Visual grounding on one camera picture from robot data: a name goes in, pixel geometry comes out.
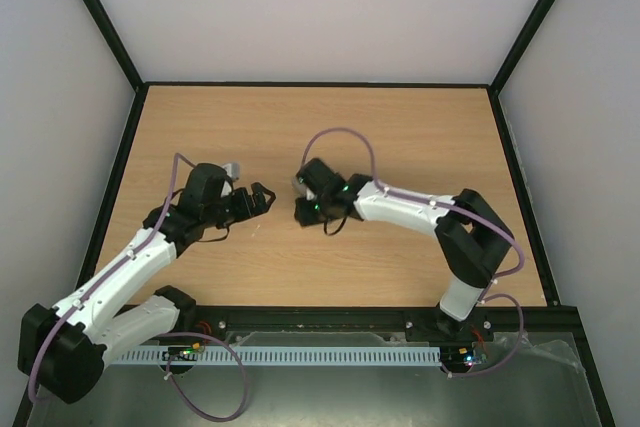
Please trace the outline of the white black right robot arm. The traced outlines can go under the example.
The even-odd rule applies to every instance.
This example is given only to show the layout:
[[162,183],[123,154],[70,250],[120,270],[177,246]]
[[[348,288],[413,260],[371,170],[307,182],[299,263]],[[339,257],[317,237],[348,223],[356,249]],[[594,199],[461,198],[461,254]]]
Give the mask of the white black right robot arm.
[[364,174],[342,177],[319,158],[305,163],[293,186],[299,197],[294,218],[302,227],[348,219],[385,222],[437,240],[451,281],[437,304],[432,328],[455,339],[471,326],[470,314],[481,301],[514,236],[476,191],[428,195],[394,188]]

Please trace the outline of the grey glasses case green lining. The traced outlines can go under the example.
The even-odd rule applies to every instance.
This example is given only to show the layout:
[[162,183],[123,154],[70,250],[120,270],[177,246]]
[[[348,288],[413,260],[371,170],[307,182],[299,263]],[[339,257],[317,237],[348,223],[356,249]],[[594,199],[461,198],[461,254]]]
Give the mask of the grey glasses case green lining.
[[294,191],[297,193],[298,196],[306,198],[308,195],[308,189],[307,186],[304,184],[304,181],[302,179],[300,179],[297,176],[294,176],[291,179],[291,184],[292,187],[294,189]]

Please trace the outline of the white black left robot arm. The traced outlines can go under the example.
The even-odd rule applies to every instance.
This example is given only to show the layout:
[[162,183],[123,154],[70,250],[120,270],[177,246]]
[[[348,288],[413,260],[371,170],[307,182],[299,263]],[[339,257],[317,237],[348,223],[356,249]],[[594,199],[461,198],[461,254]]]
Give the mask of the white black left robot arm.
[[102,270],[52,307],[36,304],[24,314],[18,368],[29,377],[31,401],[37,401],[43,386],[74,403],[127,351],[193,327],[196,302],[176,287],[161,287],[140,305],[122,308],[153,276],[201,242],[207,229],[228,231],[270,210],[275,193],[259,182],[237,187],[238,177],[236,163],[193,166],[185,186],[169,185],[164,202]]

